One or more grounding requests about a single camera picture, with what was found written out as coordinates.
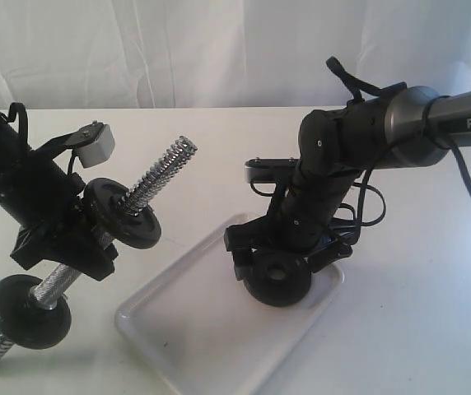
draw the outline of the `plastic tray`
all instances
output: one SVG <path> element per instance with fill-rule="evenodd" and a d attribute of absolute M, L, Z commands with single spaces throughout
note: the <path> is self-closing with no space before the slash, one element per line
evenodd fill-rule
<path fill-rule="evenodd" d="M 294 306 L 255 300 L 223 243 L 227 226 L 253 218 L 232 217 L 117 311 L 119 332 L 177 393 L 255 393 L 343 283 L 342 270 L 330 265 Z"/>

